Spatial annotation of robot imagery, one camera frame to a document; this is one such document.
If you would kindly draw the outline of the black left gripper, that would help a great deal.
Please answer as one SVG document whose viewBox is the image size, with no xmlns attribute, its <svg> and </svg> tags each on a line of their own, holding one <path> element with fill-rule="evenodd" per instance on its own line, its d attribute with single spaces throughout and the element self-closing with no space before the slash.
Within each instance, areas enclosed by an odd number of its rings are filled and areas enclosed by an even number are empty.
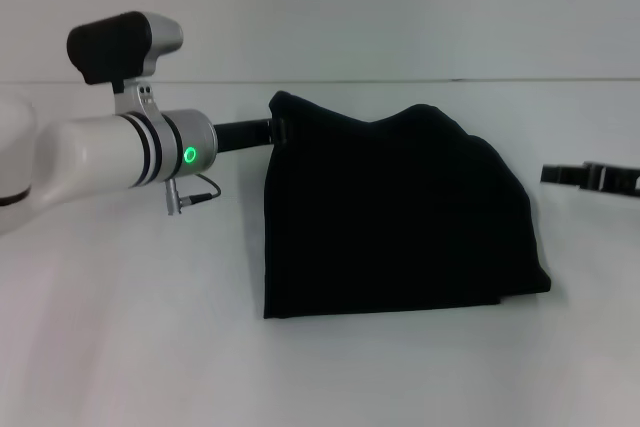
<svg viewBox="0 0 640 427">
<path fill-rule="evenodd" d="M 266 145 L 284 146 L 290 137 L 291 125 L 286 118 L 272 117 L 214 125 L 219 153 Z"/>
</svg>

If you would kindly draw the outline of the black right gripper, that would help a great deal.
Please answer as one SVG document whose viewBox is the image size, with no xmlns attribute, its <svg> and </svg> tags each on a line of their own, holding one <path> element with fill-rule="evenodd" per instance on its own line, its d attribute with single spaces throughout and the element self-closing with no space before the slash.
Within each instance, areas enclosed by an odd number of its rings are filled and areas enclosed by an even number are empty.
<svg viewBox="0 0 640 427">
<path fill-rule="evenodd" d="M 540 182 L 582 186 L 583 190 L 592 192 L 638 198 L 639 178 L 638 168 L 589 162 L 584 166 L 544 165 Z"/>
</svg>

